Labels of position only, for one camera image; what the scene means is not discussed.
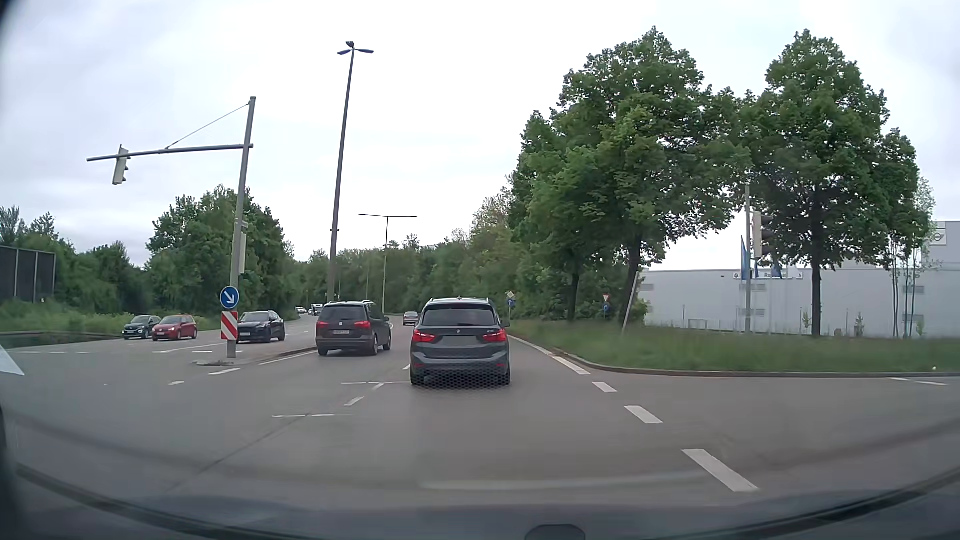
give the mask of blue keep-right sign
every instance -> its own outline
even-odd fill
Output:
[[[240,304],[240,291],[233,285],[227,285],[220,291],[220,305],[224,309],[233,309]]]

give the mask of dark gray car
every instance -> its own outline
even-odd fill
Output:
[[[410,382],[434,375],[494,375],[510,384],[507,321],[480,298],[443,298],[423,307],[410,343]]]
[[[324,306],[317,319],[316,341],[320,356],[336,350],[368,355],[376,355],[381,347],[390,351],[390,317],[370,301],[332,302]]]

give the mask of car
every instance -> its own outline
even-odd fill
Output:
[[[123,338],[139,337],[140,339],[146,339],[151,336],[154,326],[158,322],[160,322],[160,318],[156,315],[137,315],[124,325]]]
[[[324,306],[317,319],[317,354],[330,351],[357,351],[376,355],[380,348],[393,346],[390,317],[380,306],[363,302],[331,302]]]
[[[410,383],[422,386],[428,376],[480,374],[510,384],[509,327],[490,299],[431,299],[414,326]]]
[[[151,333],[154,341],[161,337],[165,339],[181,339],[182,337],[197,339],[197,321],[193,319],[193,315],[167,315],[156,323],[154,331]]]
[[[276,311],[247,311],[237,321],[237,343],[241,341],[262,341],[270,343],[273,338],[283,341],[287,337],[287,326]]]

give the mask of industrial building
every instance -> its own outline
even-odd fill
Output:
[[[937,222],[925,266],[915,294],[909,294],[904,277],[899,279],[900,335],[905,323],[914,337],[960,337],[960,221]],[[740,269],[655,270],[643,276],[637,295],[649,307],[648,325],[743,331],[746,283]],[[761,269],[751,286],[753,331],[810,333],[811,276],[808,268],[791,267],[778,279]],[[854,335],[860,317],[864,336],[894,335],[891,272],[851,261],[836,271],[822,270],[821,276],[822,334],[839,329]]]

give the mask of windshield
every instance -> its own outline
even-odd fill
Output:
[[[262,323],[270,320],[270,313],[266,311],[251,311],[244,313],[240,318],[241,323]]]
[[[476,305],[430,307],[423,312],[422,323],[426,327],[491,327],[496,316],[488,307]]]

